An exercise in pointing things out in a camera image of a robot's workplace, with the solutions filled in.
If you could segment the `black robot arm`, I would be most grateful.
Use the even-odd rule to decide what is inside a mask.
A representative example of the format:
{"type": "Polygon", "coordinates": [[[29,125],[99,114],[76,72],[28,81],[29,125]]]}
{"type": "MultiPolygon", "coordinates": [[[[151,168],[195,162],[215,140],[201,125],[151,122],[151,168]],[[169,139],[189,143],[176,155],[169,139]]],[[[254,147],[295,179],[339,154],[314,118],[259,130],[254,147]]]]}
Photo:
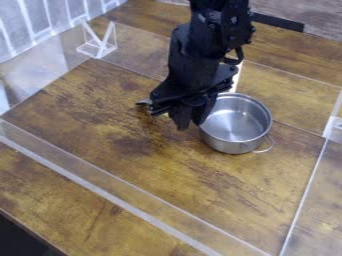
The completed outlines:
{"type": "Polygon", "coordinates": [[[168,75],[149,93],[149,111],[180,130],[204,122],[218,94],[232,87],[255,27],[248,0],[189,0],[191,19],[171,34],[168,75]]]}

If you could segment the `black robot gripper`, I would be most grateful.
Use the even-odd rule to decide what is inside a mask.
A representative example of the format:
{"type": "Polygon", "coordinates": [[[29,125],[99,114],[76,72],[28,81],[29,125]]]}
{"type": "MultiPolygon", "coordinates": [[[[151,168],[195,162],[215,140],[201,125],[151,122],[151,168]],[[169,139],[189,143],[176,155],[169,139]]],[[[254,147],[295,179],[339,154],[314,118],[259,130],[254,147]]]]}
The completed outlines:
{"type": "Polygon", "coordinates": [[[151,91],[152,116],[168,114],[179,131],[192,122],[199,126],[220,92],[232,87],[238,60],[227,59],[222,33],[212,27],[179,25],[171,34],[168,74],[151,91]]]}

